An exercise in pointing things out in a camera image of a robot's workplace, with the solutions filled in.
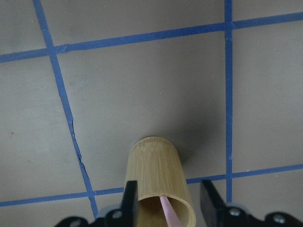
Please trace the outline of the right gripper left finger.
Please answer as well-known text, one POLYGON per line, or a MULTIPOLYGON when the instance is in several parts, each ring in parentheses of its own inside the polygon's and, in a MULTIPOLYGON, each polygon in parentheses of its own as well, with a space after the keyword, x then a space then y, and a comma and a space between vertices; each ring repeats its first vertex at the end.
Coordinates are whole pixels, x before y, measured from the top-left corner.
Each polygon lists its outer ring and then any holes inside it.
POLYGON ((121 202, 123 227, 137 226, 138 209, 138 182, 136 180, 131 180, 126 183, 121 202))

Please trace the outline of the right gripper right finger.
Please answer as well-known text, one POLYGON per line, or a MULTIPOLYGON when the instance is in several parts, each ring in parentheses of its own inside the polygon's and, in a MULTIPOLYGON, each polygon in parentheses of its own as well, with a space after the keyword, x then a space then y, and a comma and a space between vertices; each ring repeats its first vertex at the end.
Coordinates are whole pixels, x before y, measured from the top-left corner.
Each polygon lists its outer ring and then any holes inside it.
POLYGON ((200 210, 207 227, 222 227, 225 203, 211 180, 200 183, 200 210))

